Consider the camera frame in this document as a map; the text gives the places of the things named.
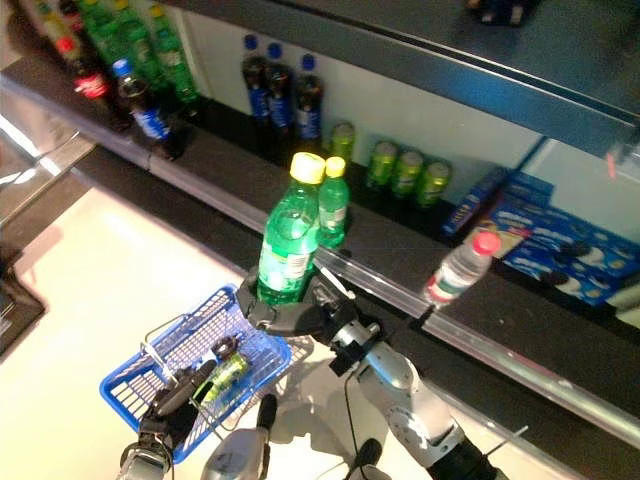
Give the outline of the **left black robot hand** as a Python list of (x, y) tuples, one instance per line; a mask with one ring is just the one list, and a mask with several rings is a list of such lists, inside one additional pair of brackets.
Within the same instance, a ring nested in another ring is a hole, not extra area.
[(190, 400), (216, 366), (215, 360), (208, 360), (198, 369), (188, 367), (179, 370), (177, 381), (157, 392), (139, 424), (140, 447), (173, 453), (186, 440), (199, 414)]

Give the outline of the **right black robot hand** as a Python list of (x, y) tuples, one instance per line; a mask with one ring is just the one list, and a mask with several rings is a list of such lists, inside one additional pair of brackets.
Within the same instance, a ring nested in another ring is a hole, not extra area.
[(251, 268), (236, 291), (243, 316), (258, 330), (279, 337), (310, 335), (329, 345), (347, 324), (358, 319), (354, 300), (326, 268), (306, 282), (300, 302), (270, 305), (258, 298), (258, 267)]

